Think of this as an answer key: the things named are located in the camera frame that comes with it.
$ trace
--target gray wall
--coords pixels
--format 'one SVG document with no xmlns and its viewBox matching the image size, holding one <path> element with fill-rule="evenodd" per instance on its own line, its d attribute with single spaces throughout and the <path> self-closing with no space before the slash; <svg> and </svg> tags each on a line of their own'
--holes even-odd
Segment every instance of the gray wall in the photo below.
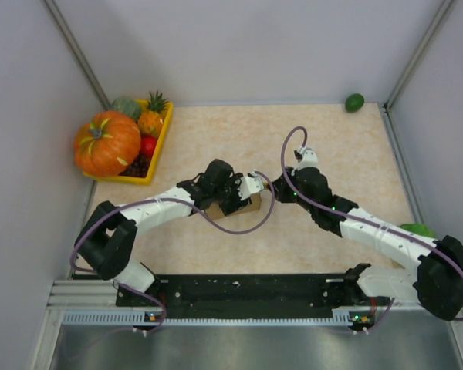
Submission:
<svg viewBox="0 0 463 370">
<path fill-rule="evenodd" d="M 106 94 L 387 99 L 439 0 L 57 0 Z"/>
<path fill-rule="evenodd" d="M 90 182 L 76 128 L 100 106 L 39 0 L 0 0 L 0 369 L 26 368 Z"/>
<path fill-rule="evenodd" d="M 425 219 L 463 243 L 463 0 L 393 114 Z"/>
</svg>

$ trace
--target pumpkin stem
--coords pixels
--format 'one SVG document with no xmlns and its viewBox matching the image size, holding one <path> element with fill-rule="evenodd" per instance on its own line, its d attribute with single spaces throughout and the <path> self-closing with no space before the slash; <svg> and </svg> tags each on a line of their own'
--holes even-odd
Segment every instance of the pumpkin stem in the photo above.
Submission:
<svg viewBox="0 0 463 370">
<path fill-rule="evenodd" d="M 103 131 L 100 129 L 88 129 L 87 132 L 93 135 L 94 139 L 99 139 L 103 135 Z"/>
</svg>

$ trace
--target grapes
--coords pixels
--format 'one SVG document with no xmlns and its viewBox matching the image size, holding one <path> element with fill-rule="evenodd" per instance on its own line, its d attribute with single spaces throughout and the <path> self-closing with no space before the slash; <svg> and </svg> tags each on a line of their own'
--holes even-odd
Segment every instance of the grapes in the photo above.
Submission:
<svg viewBox="0 0 463 370">
<path fill-rule="evenodd" d="M 136 159 L 133 160 L 132 164 L 128 166 L 119 176 L 146 177 L 150 163 L 150 158 L 139 153 Z"/>
</svg>

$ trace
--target robotic arm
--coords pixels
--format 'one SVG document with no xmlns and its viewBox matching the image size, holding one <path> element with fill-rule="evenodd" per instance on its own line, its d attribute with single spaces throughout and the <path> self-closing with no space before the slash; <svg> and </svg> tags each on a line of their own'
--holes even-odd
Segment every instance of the robotic arm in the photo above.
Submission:
<svg viewBox="0 0 463 370">
<path fill-rule="evenodd" d="M 298 196 L 284 175 L 272 183 L 276 200 L 300 205 L 322 229 L 368 244 L 404 267 L 383 269 L 359 264 L 349 269 L 342 281 L 332 284 L 342 284 L 343 291 L 348 292 L 354 304 L 368 297 L 392 297 L 418 301 L 433 315 L 444 320 L 454 319 L 463 308 L 463 279 L 442 258 L 415 241 L 431 245 L 463 270 L 461 243 L 453 237 L 443 240 L 420 237 L 377 219 L 355 202 L 333 194 L 327 179 L 317 168 L 313 150 L 300 147 L 295 155 L 299 163 L 296 167 L 286 167 L 286 174 L 299 192 L 318 206 Z M 197 210 L 206 210 L 212 203 L 217 203 L 224 215 L 232 214 L 250 204 L 251 195 L 263 190 L 262 180 L 255 173 L 234 173 L 228 163 L 214 160 L 195 179 L 182 181 L 148 198 L 154 202 L 122 210 L 108 218 L 86 239 L 79 253 L 101 279 L 113 279 L 137 291 L 157 295 L 161 285 L 157 275 L 130 257 L 137 233 L 147 232 L 169 220 L 191 216 Z M 109 201 L 101 203 L 81 236 L 114 210 L 116 207 Z"/>
</svg>

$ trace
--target yellow basket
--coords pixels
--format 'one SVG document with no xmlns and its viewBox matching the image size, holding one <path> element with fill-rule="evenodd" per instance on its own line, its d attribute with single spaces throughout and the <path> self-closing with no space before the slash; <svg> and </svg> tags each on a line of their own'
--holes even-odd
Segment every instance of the yellow basket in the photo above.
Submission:
<svg viewBox="0 0 463 370">
<path fill-rule="evenodd" d="M 140 107 L 145 110 L 147 109 L 147 100 L 136 99 L 136 102 L 139 103 Z M 149 169 L 147 170 L 146 177 L 131 177 L 131 176 L 109 176 L 109 177 L 95 177 L 91 176 L 86 172 L 84 176 L 88 176 L 98 181 L 118 181 L 121 183 L 136 183 L 138 185 L 149 185 L 153 179 L 154 172 L 156 171 L 157 162 L 160 159 L 161 151 L 163 150 L 164 139 L 166 138 L 168 127 L 170 127 L 171 119 L 173 118 L 173 103 L 167 103 L 164 107 L 164 111 L 161 113 L 163 118 L 163 127 L 159 137 L 157 138 L 156 148 L 154 149 L 153 157 L 151 158 L 151 163 Z"/>
</svg>

